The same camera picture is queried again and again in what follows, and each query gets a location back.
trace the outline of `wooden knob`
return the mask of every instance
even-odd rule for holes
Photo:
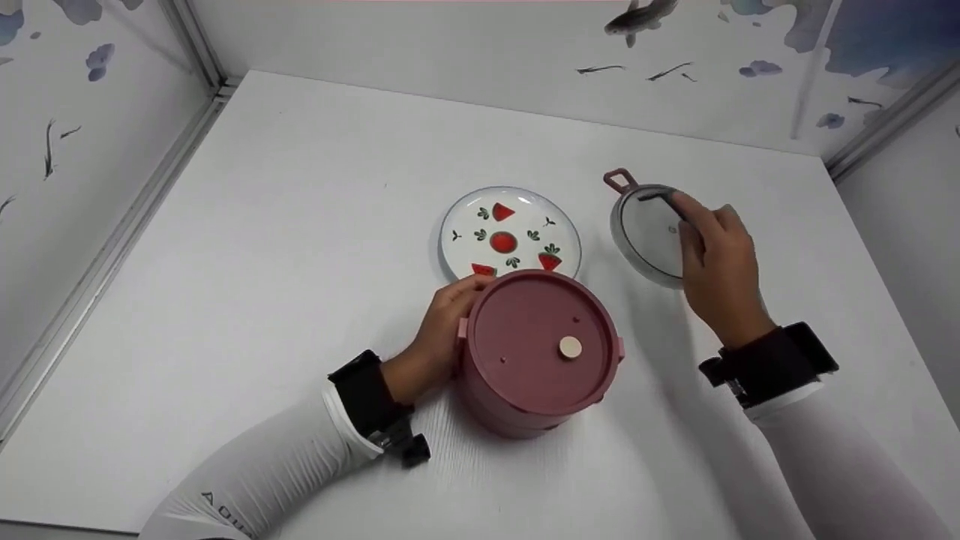
[[[560,356],[564,360],[575,360],[584,351],[584,346],[580,340],[572,335],[568,335],[560,340]]]

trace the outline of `white table surface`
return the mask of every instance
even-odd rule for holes
[[[515,184],[580,230],[579,279],[627,348],[606,399],[505,442],[442,395],[415,420],[428,464],[377,463],[276,536],[808,538],[762,436],[695,371],[715,338],[614,248],[617,166],[734,204],[770,311],[841,365],[824,391],[960,533],[960,433],[818,159],[258,72],[0,453],[0,519],[139,530],[231,437],[403,347],[444,283],[447,207]]]

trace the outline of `black wrist strap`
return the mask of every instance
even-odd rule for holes
[[[726,384],[743,408],[762,404],[839,369],[806,323],[777,328],[700,364],[710,384]]]
[[[390,395],[380,363],[373,351],[364,351],[328,378],[361,436],[388,454],[401,456],[404,467],[419,465],[430,458],[430,448],[423,435],[412,432],[414,408],[395,402]]]

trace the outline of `ceramic plate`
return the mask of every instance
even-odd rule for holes
[[[440,230],[440,251],[459,280],[536,268],[570,278],[580,269],[580,236],[562,210],[519,187],[484,187],[457,201]]]

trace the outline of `human hand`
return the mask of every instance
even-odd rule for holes
[[[688,221],[680,222],[680,243],[693,312],[731,350],[776,328],[760,301],[754,240],[733,207],[710,211],[681,191],[673,202]]]
[[[412,405],[430,388],[450,378],[460,319],[468,315],[480,291],[493,280],[476,274],[433,295],[413,343],[380,367],[394,401]]]

